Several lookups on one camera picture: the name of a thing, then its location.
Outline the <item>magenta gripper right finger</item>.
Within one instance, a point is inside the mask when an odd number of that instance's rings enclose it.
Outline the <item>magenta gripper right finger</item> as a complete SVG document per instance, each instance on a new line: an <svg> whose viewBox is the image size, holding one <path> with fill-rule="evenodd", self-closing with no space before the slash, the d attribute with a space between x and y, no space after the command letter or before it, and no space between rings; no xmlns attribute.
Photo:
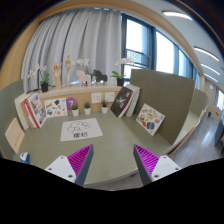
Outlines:
<svg viewBox="0 0 224 224"><path fill-rule="evenodd" d="M180 167L167 155L157 156L139 145L134 145L133 154L143 185L180 170Z"/></svg>

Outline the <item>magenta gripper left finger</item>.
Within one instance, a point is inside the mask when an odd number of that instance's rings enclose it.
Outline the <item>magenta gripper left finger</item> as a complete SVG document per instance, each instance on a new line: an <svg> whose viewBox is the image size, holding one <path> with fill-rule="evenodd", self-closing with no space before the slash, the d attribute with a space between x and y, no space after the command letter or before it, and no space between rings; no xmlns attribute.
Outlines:
<svg viewBox="0 0 224 224"><path fill-rule="evenodd" d="M68 157L59 156L45 170L79 186L83 186L93 155L93 145L90 144Z"/></svg>

